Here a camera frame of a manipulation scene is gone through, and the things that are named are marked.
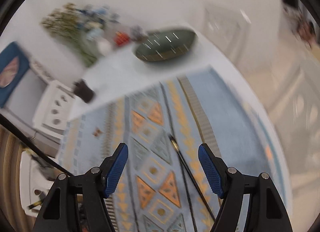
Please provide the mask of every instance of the table runner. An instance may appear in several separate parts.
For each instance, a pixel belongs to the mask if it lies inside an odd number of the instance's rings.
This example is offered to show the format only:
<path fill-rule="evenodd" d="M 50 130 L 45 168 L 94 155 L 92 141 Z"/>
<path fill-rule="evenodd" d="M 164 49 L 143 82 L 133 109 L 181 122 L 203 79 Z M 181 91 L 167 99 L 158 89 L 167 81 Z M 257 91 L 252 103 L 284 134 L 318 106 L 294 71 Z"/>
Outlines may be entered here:
<path fill-rule="evenodd" d="M 212 68 L 161 82 L 69 122 L 58 162 L 75 175 L 83 174 L 125 142 L 129 158 L 116 192 L 106 200 L 115 230 L 208 232 L 213 221 L 168 133 L 176 138 L 215 216 L 220 204 L 197 156 L 203 142 L 228 166 L 248 175 L 267 172 L 282 188 L 270 144 L 259 137 L 252 115 Z M 245 196 L 239 230 L 244 228 L 247 206 Z"/>

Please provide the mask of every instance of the blue rubber pad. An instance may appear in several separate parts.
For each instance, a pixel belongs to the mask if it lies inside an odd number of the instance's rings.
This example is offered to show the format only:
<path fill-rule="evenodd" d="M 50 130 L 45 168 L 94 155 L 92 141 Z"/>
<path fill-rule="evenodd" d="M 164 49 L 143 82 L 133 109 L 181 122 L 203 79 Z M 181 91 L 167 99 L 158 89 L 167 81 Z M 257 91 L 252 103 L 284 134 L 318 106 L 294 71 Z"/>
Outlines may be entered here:
<path fill-rule="evenodd" d="M 118 154 L 113 166 L 111 167 L 106 178 L 106 188 L 104 190 L 105 196 L 108 198 L 110 194 L 115 192 L 119 179 L 123 172 L 124 166 L 128 159 L 128 146 L 124 145 Z"/>
<path fill-rule="evenodd" d="M 198 149 L 198 158 L 201 163 L 202 169 L 207 177 L 209 185 L 213 193 L 217 194 L 219 198 L 222 198 L 224 193 L 221 186 L 221 177 L 216 170 L 213 162 L 207 154 L 205 148 L 201 145 Z"/>

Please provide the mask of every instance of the brown striped curtain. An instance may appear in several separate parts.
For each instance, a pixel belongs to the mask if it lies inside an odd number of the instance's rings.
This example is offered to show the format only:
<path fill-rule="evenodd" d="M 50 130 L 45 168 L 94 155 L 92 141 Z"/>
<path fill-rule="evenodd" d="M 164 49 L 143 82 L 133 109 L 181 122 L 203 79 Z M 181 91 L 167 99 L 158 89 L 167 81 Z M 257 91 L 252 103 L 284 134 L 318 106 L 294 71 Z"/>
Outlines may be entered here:
<path fill-rule="evenodd" d="M 25 214 L 20 202 L 22 151 L 20 140 L 0 125 L 0 208 L 16 232 L 31 232 L 35 218 Z"/>

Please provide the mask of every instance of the paintbrush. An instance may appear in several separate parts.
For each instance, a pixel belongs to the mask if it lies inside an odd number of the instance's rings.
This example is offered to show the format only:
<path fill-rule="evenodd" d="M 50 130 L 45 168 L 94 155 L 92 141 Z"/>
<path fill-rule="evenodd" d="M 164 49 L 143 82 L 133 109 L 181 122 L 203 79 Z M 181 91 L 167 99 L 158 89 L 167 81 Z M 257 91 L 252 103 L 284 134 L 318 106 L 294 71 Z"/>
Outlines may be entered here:
<path fill-rule="evenodd" d="M 205 200 L 204 195 L 202 194 L 202 192 L 201 192 L 201 190 L 200 190 L 200 188 L 199 188 L 199 186 L 198 186 L 195 178 L 193 177 L 192 172 L 191 172 L 191 170 L 190 170 L 190 168 L 189 168 L 186 160 L 184 159 L 182 153 L 181 153 L 180 150 L 179 150 L 179 146 L 178 146 L 178 143 L 177 143 L 176 139 L 175 139 L 171 134 L 169 134 L 168 136 L 169 136 L 169 139 L 170 139 L 170 141 L 171 141 L 171 144 L 172 144 L 174 150 L 175 150 L 175 151 L 177 152 L 177 154 L 178 154 L 178 157 L 179 157 L 180 162 L 182 163 L 182 165 L 183 165 L 184 168 L 186 169 L 186 171 L 187 171 L 187 173 L 188 173 L 188 175 L 189 175 L 189 177 L 190 177 L 193 185 L 195 186 L 195 188 L 196 188 L 196 190 L 197 190 L 200 198 L 202 199 L 202 202 L 204 203 L 205 207 L 206 207 L 207 210 L 209 211 L 209 214 L 210 214 L 210 216 L 212 217 L 213 221 L 216 221 L 216 218 L 215 218 L 215 216 L 213 215 L 213 213 L 212 213 L 212 211 L 211 211 L 211 209 L 210 209 L 207 201 Z"/>

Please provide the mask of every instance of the brush handle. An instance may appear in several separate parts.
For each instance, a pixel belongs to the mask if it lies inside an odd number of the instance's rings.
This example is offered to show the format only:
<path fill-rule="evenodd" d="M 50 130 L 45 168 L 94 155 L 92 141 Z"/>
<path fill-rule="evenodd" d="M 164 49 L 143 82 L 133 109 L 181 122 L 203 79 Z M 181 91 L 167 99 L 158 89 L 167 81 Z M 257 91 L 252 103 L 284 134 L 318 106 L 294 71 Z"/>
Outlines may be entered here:
<path fill-rule="evenodd" d="M 192 175 L 192 173 L 191 173 L 191 171 L 190 171 L 190 168 L 189 168 L 189 166 L 188 166 L 187 162 L 185 161 L 185 159 L 184 159 L 183 155 L 181 154 L 181 152 L 180 152 L 180 151 L 177 151 L 177 154 L 178 154 L 179 159 L 180 159 L 180 161 L 182 162 L 182 164 L 183 164 L 184 168 L 186 169 L 186 171 L 187 171 L 187 173 L 188 173 L 188 175 L 189 175 L 189 177 L 190 177 L 190 179 L 191 179 L 191 181 L 192 181 L 193 185 L 195 186 L 195 188 L 196 188 L 196 190 L 197 190 L 197 192 L 198 192 L 198 194 L 199 194 L 199 196 L 200 196 L 201 200 L 203 201 L 203 203 L 204 203 L 205 207 L 206 207 L 206 208 L 207 208 L 207 210 L 209 211 L 210 216 L 212 217 L 213 221 L 216 221 L 216 219 L 215 219 L 215 217 L 214 217 L 214 215 L 213 215 L 213 213 L 212 213 L 212 211 L 211 211 L 211 209 L 210 209 L 210 207 L 209 207 L 209 205 L 208 205 L 207 201 L 205 200 L 204 195 L 202 194 L 202 192 L 201 192 L 201 190 L 200 190 L 200 188 L 199 188 L 199 186 L 198 186 L 198 184 L 197 184 L 197 182 L 196 182 L 195 178 L 193 177 L 193 175 Z"/>

